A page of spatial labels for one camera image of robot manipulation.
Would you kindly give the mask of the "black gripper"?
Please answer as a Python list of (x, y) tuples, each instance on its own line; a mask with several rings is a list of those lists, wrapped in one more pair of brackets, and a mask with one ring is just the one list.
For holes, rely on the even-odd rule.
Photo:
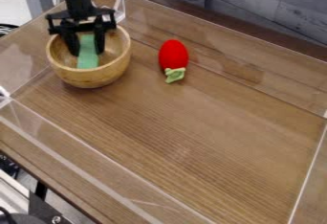
[[(48, 14), (44, 18), (48, 22), (48, 33), (50, 34), (60, 34), (70, 52), (74, 56), (79, 56), (79, 38), (75, 32), (90, 32), (96, 26), (96, 22), (90, 22), (90, 18), (100, 18), (104, 19), (104, 16), (110, 16), (108, 21), (103, 21), (103, 25), (95, 27), (95, 45), (96, 52), (100, 55), (104, 52), (104, 30), (111, 30), (116, 28), (116, 20), (115, 20), (115, 10), (114, 9), (92, 9), (87, 15), (80, 17), (72, 17), (70, 15), (70, 11), (59, 11), (56, 13)], [(54, 25), (54, 20), (67, 21), (74, 29), (63, 28), (60, 25)]]

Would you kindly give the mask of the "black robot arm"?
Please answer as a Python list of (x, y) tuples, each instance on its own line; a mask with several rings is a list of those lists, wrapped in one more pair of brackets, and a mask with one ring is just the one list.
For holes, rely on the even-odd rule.
[(95, 35), (96, 54), (104, 52), (104, 35), (108, 30), (116, 29), (115, 9), (95, 7), (92, 0), (66, 0), (67, 8), (50, 13), (44, 19), (48, 24), (48, 33), (58, 34), (74, 56), (80, 53), (78, 33), (92, 32)]

